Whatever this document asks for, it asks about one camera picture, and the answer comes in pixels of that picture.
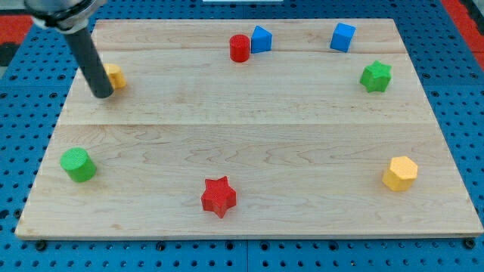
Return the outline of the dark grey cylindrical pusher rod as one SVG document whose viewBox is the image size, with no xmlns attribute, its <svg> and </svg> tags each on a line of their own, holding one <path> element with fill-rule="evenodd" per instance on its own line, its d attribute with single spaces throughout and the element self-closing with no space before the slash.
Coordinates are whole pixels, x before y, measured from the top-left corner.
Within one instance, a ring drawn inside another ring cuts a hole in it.
<svg viewBox="0 0 484 272">
<path fill-rule="evenodd" d="M 82 28 L 77 32 L 66 34 L 64 38 L 76 58 L 92 94 L 96 98 L 111 96 L 113 86 L 88 29 Z"/>
</svg>

